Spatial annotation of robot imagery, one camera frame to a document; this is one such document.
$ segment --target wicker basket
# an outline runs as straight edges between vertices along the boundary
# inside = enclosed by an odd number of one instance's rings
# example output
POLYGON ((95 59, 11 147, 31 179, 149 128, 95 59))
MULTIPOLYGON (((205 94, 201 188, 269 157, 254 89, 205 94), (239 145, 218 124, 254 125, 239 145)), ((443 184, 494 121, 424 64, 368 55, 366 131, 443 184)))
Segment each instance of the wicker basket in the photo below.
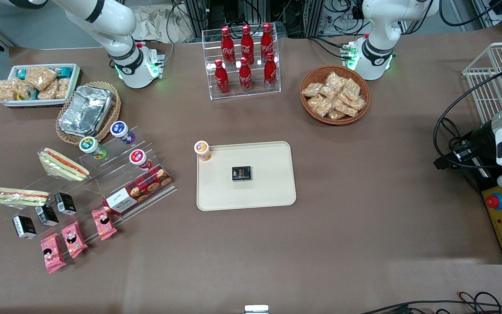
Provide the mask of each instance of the wicker basket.
POLYGON ((367 82, 359 74, 355 73, 354 71, 348 69, 347 67, 345 67, 343 65, 336 65, 336 64, 321 65, 318 68, 315 68, 315 69, 309 71, 309 73, 307 73, 307 75, 305 75, 305 77, 303 78, 303 82, 301 82, 301 89, 299 90, 299 98, 301 99, 301 104, 303 105, 303 108, 305 108, 305 110, 313 118, 315 118, 323 123, 327 123, 327 124, 331 124, 331 125, 345 125, 348 123, 353 123, 357 119, 360 119, 361 116, 365 115, 365 112, 367 111, 367 109, 369 108, 369 104, 371 103, 371 93, 369 91, 369 86, 367 85, 367 82), (331 120, 331 119, 324 118, 324 117, 317 115, 316 113, 313 112, 311 107, 309 107, 309 105, 307 104, 308 98, 305 97, 301 93, 301 91, 303 91, 305 89, 305 87, 307 87, 311 83, 325 83, 325 79, 329 76, 329 73, 331 73, 332 71, 334 71, 340 77, 354 79, 354 81, 361 88, 360 95, 365 100, 365 107, 363 107, 363 109, 361 109, 357 113, 357 116, 355 116, 355 117, 346 116, 346 117, 343 117, 342 119, 331 120))
MULTIPOLYGON (((112 126, 112 123, 117 121, 119 119, 119 110, 121 109, 121 99, 119 99, 119 95, 117 93, 117 89, 113 87, 113 85, 106 83, 106 82, 90 82, 88 84, 89 86, 93 87, 99 87, 99 88, 104 88, 107 89, 108 91, 112 92, 114 95, 114 102, 112 103, 112 106, 109 109, 108 117, 106 117, 105 123, 103 123, 102 129, 98 134, 95 135, 95 138, 98 141, 102 141, 106 135, 108 135, 110 131, 110 127, 112 126)), ((55 130, 58 132, 59 138, 62 139, 63 141, 66 141, 67 143, 71 143, 73 145, 78 145, 80 141, 82 140, 82 137, 78 137, 76 135, 72 134, 67 134, 64 133, 60 128, 59 128, 59 119, 63 115, 63 113, 67 110, 69 105, 71 105, 71 100, 75 96, 75 93, 69 99, 67 99, 67 102, 61 109, 58 115, 58 119, 55 121, 55 130)))

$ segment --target yogurt cup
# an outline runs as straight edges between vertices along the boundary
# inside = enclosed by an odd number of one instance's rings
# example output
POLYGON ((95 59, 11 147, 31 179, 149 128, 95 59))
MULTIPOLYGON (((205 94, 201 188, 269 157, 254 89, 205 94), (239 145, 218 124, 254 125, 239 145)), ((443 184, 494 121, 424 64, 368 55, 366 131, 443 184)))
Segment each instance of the yogurt cup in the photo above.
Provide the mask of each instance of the yogurt cup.
POLYGON ((135 141, 135 134, 129 129, 127 123, 123 121, 115 121, 110 127, 110 133, 126 145, 135 141))
POLYGON ((147 158, 146 153, 141 149, 135 149, 129 155, 129 161, 144 171, 149 171, 152 168, 152 160, 147 158))
POLYGON ((84 153, 92 155, 95 159, 104 159, 108 155, 106 147, 103 147, 98 143, 98 141, 93 137, 84 137, 80 143, 78 143, 78 148, 80 148, 84 153))
POLYGON ((202 161, 207 161, 212 157, 209 144, 205 141, 198 141, 197 143, 195 143, 195 152, 202 161))

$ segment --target red button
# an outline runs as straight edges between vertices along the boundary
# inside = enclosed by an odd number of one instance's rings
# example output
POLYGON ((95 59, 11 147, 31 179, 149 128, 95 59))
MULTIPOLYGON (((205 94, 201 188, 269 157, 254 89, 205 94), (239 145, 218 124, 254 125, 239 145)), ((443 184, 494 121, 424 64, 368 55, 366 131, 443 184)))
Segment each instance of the red button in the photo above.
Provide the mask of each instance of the red button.
POLYGON ((498 197, 496 197, 495 195, 490 195, 488 196, 486 199, 485 199, 485 202, 487 203, 487 205, 491 208, 497 208, 501 202, 499 200, 498 197))

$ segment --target emergency stop button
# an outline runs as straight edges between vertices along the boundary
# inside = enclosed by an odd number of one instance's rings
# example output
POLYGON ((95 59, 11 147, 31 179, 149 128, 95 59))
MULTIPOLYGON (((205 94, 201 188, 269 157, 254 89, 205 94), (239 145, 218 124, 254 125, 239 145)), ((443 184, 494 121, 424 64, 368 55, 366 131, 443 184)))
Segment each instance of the emergency stop button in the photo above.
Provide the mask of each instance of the emergency stop button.
POLYGON ((502 209, 502 195, 498 193, 493 193, 490 196, 486 197, 485 203, 494 209, 500 211, 502 209))

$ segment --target pink snack packet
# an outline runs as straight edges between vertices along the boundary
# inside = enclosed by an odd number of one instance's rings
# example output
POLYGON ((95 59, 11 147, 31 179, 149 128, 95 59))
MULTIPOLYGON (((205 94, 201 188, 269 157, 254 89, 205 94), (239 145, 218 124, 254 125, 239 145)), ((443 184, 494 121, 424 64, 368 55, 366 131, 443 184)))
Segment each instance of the pink snack packet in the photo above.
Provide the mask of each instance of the pink snack packet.
POLYGON ((102 241, 112 236, 117 231, 117 229, 113 227, 109 214, 104 207, 92 211, 92 218, 94 219, 94 223, 96 223, 96 230, 102 241))
POLYGON ((40 241, 42 251, 44 252, 44 263, 48 274, 59 270, 65 266, 64 257, 58 246, 58 234, 52 234, 40 241))
POLYGON ((67 245, 67 249, 69 250, 69 254, 71 254, 72 258, 75 258, 82 250, 88 248, 88 246, 84 243, 84 240, 82 240, 77 221, 63 228, 61 234, 65 239, 65 244, 67 245))

